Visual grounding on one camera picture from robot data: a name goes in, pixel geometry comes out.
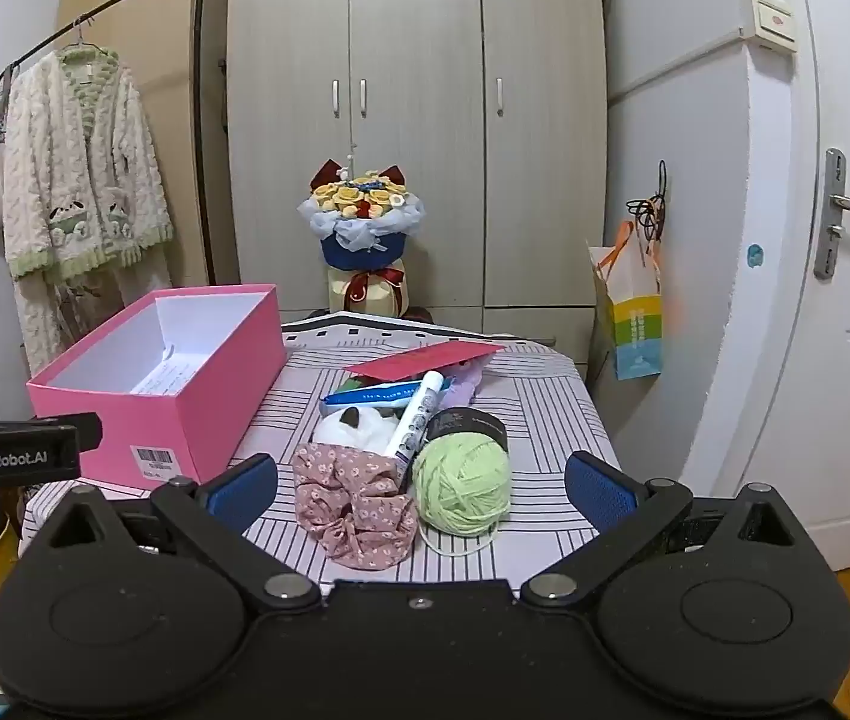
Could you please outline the pink floral scrunchie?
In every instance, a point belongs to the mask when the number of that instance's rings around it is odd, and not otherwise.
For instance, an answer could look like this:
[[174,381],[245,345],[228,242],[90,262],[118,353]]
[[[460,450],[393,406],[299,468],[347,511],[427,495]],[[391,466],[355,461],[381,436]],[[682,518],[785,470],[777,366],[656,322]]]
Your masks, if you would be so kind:
[[303,444],[292,455],[295,517],[326,556],[355,571],[384,571],[411,554],[414,498],[396,462],[368,450]]

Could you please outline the pink cardboard box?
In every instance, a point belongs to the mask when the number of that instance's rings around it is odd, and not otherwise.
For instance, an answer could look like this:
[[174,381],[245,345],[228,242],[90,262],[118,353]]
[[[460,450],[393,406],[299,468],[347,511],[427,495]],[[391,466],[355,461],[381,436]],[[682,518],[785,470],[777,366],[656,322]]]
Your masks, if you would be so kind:
[[230,465],[285,361],[272,284],[157,289],[34,374],[28,394],[41,418],[101,419],[85,478],[205,483]]

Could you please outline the green yarn ball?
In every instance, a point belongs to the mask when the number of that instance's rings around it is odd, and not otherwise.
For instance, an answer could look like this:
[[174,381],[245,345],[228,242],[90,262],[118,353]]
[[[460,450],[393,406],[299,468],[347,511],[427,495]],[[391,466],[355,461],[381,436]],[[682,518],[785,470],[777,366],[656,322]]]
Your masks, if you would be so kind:
[[484,434],[439,437],[412,463],[412,489],[430,527],[451,536],[485,535],[510,513],[510,457]]

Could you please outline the white plush cat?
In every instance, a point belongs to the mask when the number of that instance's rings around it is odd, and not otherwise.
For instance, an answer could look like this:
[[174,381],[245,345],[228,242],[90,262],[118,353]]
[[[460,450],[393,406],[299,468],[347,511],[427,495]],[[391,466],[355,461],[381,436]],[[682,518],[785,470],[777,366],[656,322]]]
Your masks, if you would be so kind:
[[313,433],[313,442],[384,455],[397,426],[399,419],[384,416],[376,408],[349,406],[324,416]]

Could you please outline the blue wet wipes pack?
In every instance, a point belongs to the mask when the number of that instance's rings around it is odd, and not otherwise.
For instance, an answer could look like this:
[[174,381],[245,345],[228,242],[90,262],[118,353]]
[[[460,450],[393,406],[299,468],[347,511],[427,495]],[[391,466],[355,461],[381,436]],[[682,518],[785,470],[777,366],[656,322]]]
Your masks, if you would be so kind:
[[352,406],[368,406],[377,410],[404,410],[419,388],[418,380],[409,380],[409,382],[377,383],[368,387],[339,390],[326,395],[321,400],[319,411],[323,415],[330,415]]

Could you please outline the white tube with cap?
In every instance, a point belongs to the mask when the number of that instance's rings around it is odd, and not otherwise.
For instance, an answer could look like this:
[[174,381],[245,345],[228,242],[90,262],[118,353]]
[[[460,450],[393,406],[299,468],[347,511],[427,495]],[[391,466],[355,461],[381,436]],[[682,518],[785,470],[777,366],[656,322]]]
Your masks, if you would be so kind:
[[445,378],[438,371],[423,374],[420,385],[412,395],[409,405],[402,411],[399,424],[386,445],[386,457],[397,458],[404,463],[409,463],[415,457],[428,421],[432,419],[441,401],[443,385]]

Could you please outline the red envelope card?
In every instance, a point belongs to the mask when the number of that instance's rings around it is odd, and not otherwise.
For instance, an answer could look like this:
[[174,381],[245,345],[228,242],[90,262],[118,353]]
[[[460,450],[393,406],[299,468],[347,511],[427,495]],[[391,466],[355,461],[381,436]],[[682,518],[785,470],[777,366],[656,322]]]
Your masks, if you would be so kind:
[[347,367],[347,371],[354,376],[373,379],[376,382],[400,382],[423,376],[428,371],[439,371],[461,362],[493,356],[500,349],[501,344],[482,341],[443,341],[354,364]]

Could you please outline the colourful paper gift bag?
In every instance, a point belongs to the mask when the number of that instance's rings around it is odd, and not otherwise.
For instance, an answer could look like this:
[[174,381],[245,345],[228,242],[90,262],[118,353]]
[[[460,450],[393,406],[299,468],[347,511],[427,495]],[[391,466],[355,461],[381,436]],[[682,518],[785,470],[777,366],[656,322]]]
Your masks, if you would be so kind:
[[637,224],[620,224],[614,244],[591,247],[597,315],[612,348],[619,380],[663,371],[663,300],[658,260]]

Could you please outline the purple plush toy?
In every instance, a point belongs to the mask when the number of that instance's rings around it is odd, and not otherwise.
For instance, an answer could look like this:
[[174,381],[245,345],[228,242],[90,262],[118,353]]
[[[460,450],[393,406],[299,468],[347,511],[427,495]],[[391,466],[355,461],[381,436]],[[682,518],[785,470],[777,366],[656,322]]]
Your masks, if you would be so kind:
[[468,362],[457,362],[441,371],[445,383],[441,388],[441,400],[439,409],[462,408],[469,406],[479,390],[484,377],[484,358],[473,359]]

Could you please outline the cream knitted cardigan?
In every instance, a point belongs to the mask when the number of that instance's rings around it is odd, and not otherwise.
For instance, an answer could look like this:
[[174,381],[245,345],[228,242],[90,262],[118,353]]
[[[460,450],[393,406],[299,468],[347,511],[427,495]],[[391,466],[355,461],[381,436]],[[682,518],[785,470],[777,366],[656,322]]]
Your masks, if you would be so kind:
[[171,284],[174,226],[157,151],[134,75],[114,50],[64,47],[11,85],[2,229],[31,372],[70,344],[70,289],[109,273],[134,302]]

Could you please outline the flower bouquet blue wrap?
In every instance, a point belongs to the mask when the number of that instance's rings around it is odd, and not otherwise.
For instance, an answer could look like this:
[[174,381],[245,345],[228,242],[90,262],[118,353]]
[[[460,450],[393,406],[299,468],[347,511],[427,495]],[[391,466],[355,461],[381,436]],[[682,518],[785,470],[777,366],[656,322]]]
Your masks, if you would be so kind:
[[326,161],[309,182],[298,213],[319,239],[332,312],[397,317],[411,307],[405,244],[425,218],[397,166],[355,174]]

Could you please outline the black clothes rack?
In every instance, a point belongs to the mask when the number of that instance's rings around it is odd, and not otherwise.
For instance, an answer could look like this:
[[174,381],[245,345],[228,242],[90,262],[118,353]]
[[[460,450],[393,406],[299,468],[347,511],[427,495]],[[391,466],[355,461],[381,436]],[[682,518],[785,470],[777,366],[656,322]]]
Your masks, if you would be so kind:
[[7,263],[16,281],[54,283],[96,270],[151,271],[171,286],[207,286],[207,203],[197,200],[199,242],[185,240],[168,181],[181,160],[163,161],[134,70],[109,46],[64,44],[96,7],[28,50],[36,64],[0,73],[0,143],[8,146],[5,185]]

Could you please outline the beige wardrobe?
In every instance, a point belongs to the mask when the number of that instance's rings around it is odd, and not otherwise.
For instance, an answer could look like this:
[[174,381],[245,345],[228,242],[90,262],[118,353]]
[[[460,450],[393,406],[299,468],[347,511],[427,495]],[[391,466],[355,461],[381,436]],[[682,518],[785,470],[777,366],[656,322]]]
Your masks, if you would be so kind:
[[326,307],[298,211],[327,161],[399,167],[425,206],[411,301],[453,327],[575,361],[604,224],[601,0],[230,0],[228,125],[238,263],[285,316]]

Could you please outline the white wall switch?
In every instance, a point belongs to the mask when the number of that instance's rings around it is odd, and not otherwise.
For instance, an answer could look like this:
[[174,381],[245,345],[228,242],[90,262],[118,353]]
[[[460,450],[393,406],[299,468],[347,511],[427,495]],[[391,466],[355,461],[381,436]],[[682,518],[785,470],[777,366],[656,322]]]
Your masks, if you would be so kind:
[[795,18],[780,0],[741,0],[741,36],[744,41],[778,54],[795,54]]

